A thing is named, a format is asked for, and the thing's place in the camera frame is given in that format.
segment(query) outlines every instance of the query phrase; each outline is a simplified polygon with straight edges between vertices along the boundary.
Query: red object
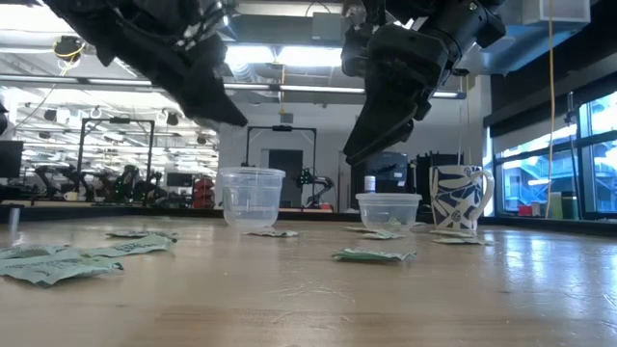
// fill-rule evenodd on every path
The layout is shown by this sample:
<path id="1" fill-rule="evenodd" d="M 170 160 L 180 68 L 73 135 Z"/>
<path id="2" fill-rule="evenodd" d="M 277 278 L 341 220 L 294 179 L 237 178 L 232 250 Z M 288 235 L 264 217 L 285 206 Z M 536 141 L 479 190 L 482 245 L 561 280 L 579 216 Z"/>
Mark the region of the red object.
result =
<path id="1" fill-rule="evenodd" d="M 210 178 L 197 181 L 193 187 L 193 208 L 214 208 L 214 183 Z"/>
<path id="2" fill-rule="evenodd" d="M 519 216 L 521 217 L 528 217 L 531 216 L 531 206 L 519 206 Z"/>

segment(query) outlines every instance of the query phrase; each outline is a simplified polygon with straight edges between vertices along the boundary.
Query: wooden table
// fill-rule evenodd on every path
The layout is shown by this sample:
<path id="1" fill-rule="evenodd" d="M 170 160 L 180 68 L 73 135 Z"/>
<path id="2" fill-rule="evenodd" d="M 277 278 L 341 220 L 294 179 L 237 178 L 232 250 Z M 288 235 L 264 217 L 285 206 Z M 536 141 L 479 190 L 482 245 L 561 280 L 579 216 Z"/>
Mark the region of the wooden table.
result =
<path id="1" fill-rule="evenodd" d="M 428 234 L 362 240 L 345 225 L 279 222 L 300 237 L 272 239 L 208 219 L 22 224 L 27 243 L 102 246 L 106 231 L 142 228 L 181 240 L 172 253 L 122 258 L 123 273 L 46 290 L 0 279 L 0 345 L 617 346 L 613 240 L 486 228 L 493 247 L 446 246 Z M 332 261 L 344 247 L 417 257 Z"/>

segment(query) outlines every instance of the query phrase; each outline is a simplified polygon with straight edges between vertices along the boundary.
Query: monitor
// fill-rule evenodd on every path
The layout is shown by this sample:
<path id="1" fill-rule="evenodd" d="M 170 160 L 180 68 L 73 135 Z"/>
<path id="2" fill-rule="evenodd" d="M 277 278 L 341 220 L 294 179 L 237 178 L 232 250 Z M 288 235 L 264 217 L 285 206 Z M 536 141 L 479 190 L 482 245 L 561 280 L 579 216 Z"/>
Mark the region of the monitor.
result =
<path id="1" fill-rule="evenodd" d="M 167 173 L 168 187 L 192 187 L 192 173 Z"/>
<path id="2" fill-rule="evenodd" d="M 19 178 L 23 142 L 0 141 L 0 178 Z"/>

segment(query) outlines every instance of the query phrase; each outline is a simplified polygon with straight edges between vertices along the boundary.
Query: clear plastic cup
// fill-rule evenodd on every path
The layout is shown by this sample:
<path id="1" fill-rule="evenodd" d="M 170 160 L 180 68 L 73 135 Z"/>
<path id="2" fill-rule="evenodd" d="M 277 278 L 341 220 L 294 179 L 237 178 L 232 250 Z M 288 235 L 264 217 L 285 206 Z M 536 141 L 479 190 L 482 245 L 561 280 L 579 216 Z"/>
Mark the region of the clear plastic cup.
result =
<path id="1" fill-rule="evenodd" d="M 407 231 L 416 222 L 418 194 L 356 194 L 365 227 L 373 230 Z"/>
<path id="2" fill-rule="evenodd" d="M 232 227 L 271 227 L 279 217 L 285 172 L 260 168 L 222 168 L 223 216 Z"/>

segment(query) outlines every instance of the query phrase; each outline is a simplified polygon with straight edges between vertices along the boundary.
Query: green paper scrap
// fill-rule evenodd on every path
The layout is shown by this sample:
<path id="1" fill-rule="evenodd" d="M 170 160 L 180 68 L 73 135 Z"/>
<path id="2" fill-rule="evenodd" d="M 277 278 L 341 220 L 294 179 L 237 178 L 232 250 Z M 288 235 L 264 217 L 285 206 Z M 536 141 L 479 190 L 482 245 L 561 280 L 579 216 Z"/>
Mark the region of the green paper scrap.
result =
<path id="1" fill-rule="evenodd" d="M 150 235 L 158 235 L 162 237 L 167 237 L 170 240 L 177 242 L 177 232 L 167 233 L 163 231 L 112 231 L 107 232 L 105 235 L 109 237 L 123 237 L 123 238 L 142 238 Z"/>
<path id="2" fill-rule="evenodd" d="M 111 247 L 83 249 L 86 256 L 123 256 L 129 254 L 146 254 L 153 251 L 168 251 L 173 241 L 167 237 L 150 235 L 136 241 L 120 242 Z"/>
<path id="3" fill-rule="evenodd" d="M 412 254 L 395 254 L 375 252 L 362 249 L 343 249 L 335 254 L 333 257 L 339 261 L 381 261 L 381 262 L 401 262 L 407 257 L 413 258 L 416 253 Z"/>
<path id="4" fill-rule="evenodd" d="M 481 246 L 493 246 L 493 243 L 484 240 L 471 239 L 471 238 L 455 238 L 455 237 L 443 237 L 433 240 L 433 242 L 446 244 L 446 245 L 481 245 Z"/>
<path id="5" fill-rule="evenodd" d="M 69 245 L 18 245 L 0 250 L 0 259 L 29 258 L 52 255 L 64 251 Z"/>
<path id="6" fill-rule="evenodd" d="M 59 280 L 108 274 L 122 265 L 106 257 L 86 258 L 75 249 L 53 255 L 0 260 L 0 276 L 27 280 L 40 288 L 49 288 Z"/>
<path id="7" fill-rule="evenodd" d="M 444 236 L 462 237 L 462 238 L 475 238 L 474 233 L 463 232 L 463 231 L 431 230 L 429 231 L 429 233 L 437 234 L 437 235 L 444 235 Z"/>
<path id="8" fill-rule="evenodd" d="M 379 232 L 378 230 L 372 230 L 366 227 L 344 227 L 345 231 L 353 231 L 353 232 L 361 232 L 361 233 L 371 233 L 371 232 Z"/>
<path id="9" fill-rule="evenodd" d="M 369 239 L 369 240 L 395 240 L 399 238 L 403 238 L 405 235 L 400 235 L 397 233 L 389 232 L 389 231 L 376 231 L 365 233 L 361 236 L 361 238 Z"/>
<path id="10" fill-rule="evenodd" d="M 296 231 L 249 231 L 247 235 L 270 236 L 270 237 L 294 237 L 298 236 Z"/>

